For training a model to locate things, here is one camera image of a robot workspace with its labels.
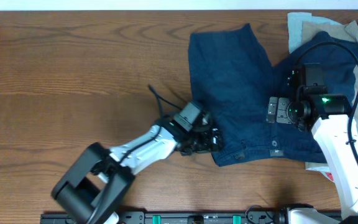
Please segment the navy blue denim shorts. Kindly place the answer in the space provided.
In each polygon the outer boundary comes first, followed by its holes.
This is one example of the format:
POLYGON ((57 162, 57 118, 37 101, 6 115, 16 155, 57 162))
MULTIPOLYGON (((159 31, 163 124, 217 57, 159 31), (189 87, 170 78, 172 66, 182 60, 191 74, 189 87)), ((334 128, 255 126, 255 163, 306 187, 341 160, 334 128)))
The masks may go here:
POLYGON ((234 31, 193 33, 188 48, 191 92, 211 112, 224 141, 213 153, 222 166, 281 157, 324 163, 312 135, 290 124, 266 122, 271 96, 292 98, 288 77, 296 63, 319 63, 330 93, 355 96, 358 42, 318 32, 272 65, 250 25, 234 31))

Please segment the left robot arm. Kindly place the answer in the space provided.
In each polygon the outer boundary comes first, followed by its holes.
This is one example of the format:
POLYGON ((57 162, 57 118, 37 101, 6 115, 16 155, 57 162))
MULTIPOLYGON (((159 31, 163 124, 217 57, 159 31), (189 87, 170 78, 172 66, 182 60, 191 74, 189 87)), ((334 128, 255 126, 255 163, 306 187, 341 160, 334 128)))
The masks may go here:
POLYGON ((209 113, 196 118, 189 131, 164 116, 146 134, 121 146, 89 145, 51 196, 75 223, 117 223, 116 209, 139 172, 174 151, 190 156, 222 148, 223 137, 209 113))

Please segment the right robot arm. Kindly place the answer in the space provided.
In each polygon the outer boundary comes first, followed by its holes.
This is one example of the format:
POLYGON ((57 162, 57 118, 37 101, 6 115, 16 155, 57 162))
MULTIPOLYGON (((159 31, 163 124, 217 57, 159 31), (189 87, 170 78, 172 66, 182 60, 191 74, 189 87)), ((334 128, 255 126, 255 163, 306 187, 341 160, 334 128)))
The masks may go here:
POLYGON ((269 123, 298 124, 321 148, 341 204, 341 223, 358 223, 358 133, 344 95, 306 95, 299 101, 270 97, 269 123))

